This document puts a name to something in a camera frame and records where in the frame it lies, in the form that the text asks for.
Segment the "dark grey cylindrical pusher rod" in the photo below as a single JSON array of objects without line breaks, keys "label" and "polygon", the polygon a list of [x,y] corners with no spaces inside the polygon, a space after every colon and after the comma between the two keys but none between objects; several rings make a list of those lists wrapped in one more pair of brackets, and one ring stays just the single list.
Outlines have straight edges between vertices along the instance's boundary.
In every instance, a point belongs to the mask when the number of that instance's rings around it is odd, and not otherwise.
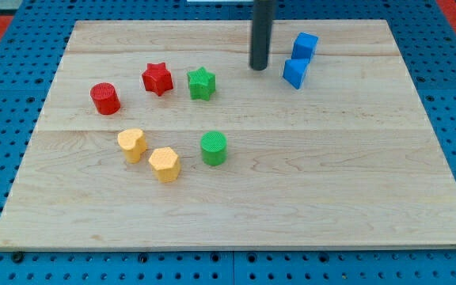
[{"label": "dark grey cylindrical pusher rod", "polygon": [[276,0],[254,0],[249,49],[249,66],[265,70],[268,66]]}]

